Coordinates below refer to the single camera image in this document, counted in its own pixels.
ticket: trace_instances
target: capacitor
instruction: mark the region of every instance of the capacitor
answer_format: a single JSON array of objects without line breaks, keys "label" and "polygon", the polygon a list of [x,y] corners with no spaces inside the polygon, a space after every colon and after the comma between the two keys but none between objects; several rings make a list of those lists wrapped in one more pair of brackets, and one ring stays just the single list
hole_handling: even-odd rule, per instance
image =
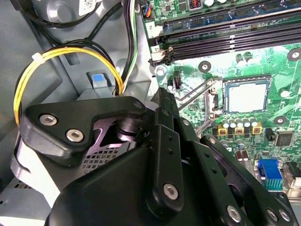
[{"label": "capacitor", "polygon": [[229,125],[230,125],[231,128],[236,127],[235,121],[233,119],[229,119]]},{"label": "capacitor", "polygon": [[250,127],[251,123],[247,118],[243,118],[244,127]]},{"label": "capacitor", "polygon": [[244,141],[242,139],[236,140],[235,143],[237,144],[237,147],[239,149],[243,149],[245,147]]},{"label": "capacitor", "polygon": [[167,80],[167,89],[172,91],[174,87],[174,81],[172,79]]},{"label": "capacitor", "polygon": [[242,128],[244,126],[243,121],[241,119],[235,119],[235,123],[239,128]]},{"label": "capacitor", "polygon": [[211,7],[214,5],[214,0],[204,0],[204,5],[207,7]]},{"label": "capacitor", "polygon": [[241,152],[241,154],[243,156],[244,161],[248,161],[249,160],[249,155],[248,155],[248,152],[246,150],[243,150]]},{"label": "capacitor", "polygon": [[282,89],[282,90],[280,91],[280,96],[281,96],[282,98],[289,97],[289,96],[290,96],[290,92],[287,91],[286,89]]},{"label": "capacitor", "polygon": [[226,140],[221,140],[220,142],[225,148],[229,147],[228,142]]},{"label": "capacitor", "polygon": [[250,123],[253,127],[258,126],[258,122],[254,117],[250,118]]},{"label": "capacitor", "polygon": [[240,150],[238,150],[238,151],[235,152],[235,156],[236,156],[236,159],[238,161],[242,161],[243,160],[243,155],[242,155],[242,153],[241,153]]},{"label": "capacitor", "polygon": [[224,120],[222,121],[222,126],[223,126],[225,129],[228,128],[228,127],[229,127],[229,122],[228,122],[228,120],[224,119]]},{"label": "capacitor", "polygon": [[244,58],[241,54],[236,55],[235,61],[238,67],[243,67],[246,65],[246,62],[244,61]]},{"label": "capacitor", "polygon": [[254,59],[253,59],[253,56],[252,56],[252,54],[251,54],[250,52],[245,52],[245,53],[244,53],[244,59],[245,59],[245,61],[246,61],[249,65],[255,63],[255,61],[254,61]]}]

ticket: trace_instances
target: black plastic arm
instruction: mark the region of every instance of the black plastic arm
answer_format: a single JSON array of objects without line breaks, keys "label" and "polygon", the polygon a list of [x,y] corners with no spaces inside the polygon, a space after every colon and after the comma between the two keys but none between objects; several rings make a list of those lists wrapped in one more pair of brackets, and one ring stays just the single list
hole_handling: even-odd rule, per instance
[{"label": "black plastic arm", "polygon": [[[28,147],[57,163],[78,165],[95,143],[94,130],[101,129],[102,137],[97,139],[100,144],[114,122],[127,118],[139,119],[145,113],[145,106],[133,97],[33,105],[22,116],[20,135]],[[54,116],[57,123],[52,126],[42,124],[40,118],[45,114]],[[79,130],[84,136],[83,140],[70,141],[67,131],[71,129]]]}]

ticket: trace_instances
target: chip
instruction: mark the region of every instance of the chip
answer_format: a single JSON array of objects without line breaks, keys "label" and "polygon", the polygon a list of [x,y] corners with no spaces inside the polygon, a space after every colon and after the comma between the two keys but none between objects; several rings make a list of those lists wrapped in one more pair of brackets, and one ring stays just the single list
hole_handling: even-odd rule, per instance
[{"label": "chip", "polygon": [[276,136],[276,146],[289,146],[292,143],[293,132],[279,132]]},{"label": "chip", "polygon": [[179,4],[179,10],[180,11],[185,11],[187,8],[186,8],[186,4],[183,3],[183,4]]},{"label": "chip", "polygon": [[223,80],[223,105],[227,113],[266,110],[271,75]]}]

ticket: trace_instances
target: metal screw head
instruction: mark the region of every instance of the metal screw head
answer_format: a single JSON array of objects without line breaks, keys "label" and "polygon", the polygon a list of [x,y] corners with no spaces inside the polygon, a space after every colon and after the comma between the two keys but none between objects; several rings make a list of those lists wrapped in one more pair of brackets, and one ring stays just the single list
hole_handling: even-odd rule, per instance
[{"label": "metal screw head", "polygon": [[227,212],[235,222],[239,223],[241,221],[239,212],[233,206],[227,206]]},{"label": "metal screw head", "polygon": [[290,217],[283,210],[279,210],[279,213],[284,220],[286,220],[287,222],[290,221]]},{"label": "metal screw head", "polygon": [[53,126],[57,124],[57,119],[53,115],[44,114],[40,117],[40,122],[45,126]]},{"label": "metal screw head", "polygon": [[275,213],[273,211],[271,211],[270,209],[267,210],[269,216],[274,220],[274,221],[278,221],[277,216],[275,215]]},{"label": "metal screw head", "polygon": [[164,194],[171,200],[176,200],[179,197],[178,190],[171,184],[164,184],[163,191]]},{"label": "metal screw head", "polygon": [[209,137],[209,141],[211,144],[214,144],[214,145],[216,144],[216,141],[212,137]]},{"label": "metal screw head", "polygon": [[169,116],[168,110],[166,110],[166,109],[162,109],[162,113],[166,116]]},{"label": "metal screw head", "polygon": [[66,137],[72,142],[80,142],[84,139],[84,134],[78,129],[70,129],[67,131]]},{"label": "metal screw head", "polygon": [[134,106],[137,107],[137,108],[142,108],[142,104],[138,101],[134,102]]},{"label": "metal screw head", "polygon": [[186,125],[186,126],[189,126],[189,122],[186,120],[186,119],[183,119],[183,123]]}]

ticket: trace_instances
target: black mount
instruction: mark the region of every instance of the black mount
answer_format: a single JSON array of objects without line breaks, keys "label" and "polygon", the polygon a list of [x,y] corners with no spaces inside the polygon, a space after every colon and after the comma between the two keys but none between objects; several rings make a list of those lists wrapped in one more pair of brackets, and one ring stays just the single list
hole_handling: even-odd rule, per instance
[{"label": "black mount", "polygon": [[[137,143],[69,183],[45,225],[298,225],[284,193],[268,192],[214,137],[198,139],[179,117],[172,94],[159,89],[152,102],[158,104],[155,111],[133,97],[26,109],[21,138],[55,169],[50,174],[72,170],[95,147]],[[41,124],[43,114],[58,123]],[[83,140],[67,139],[70,129],[81,131]]]}]

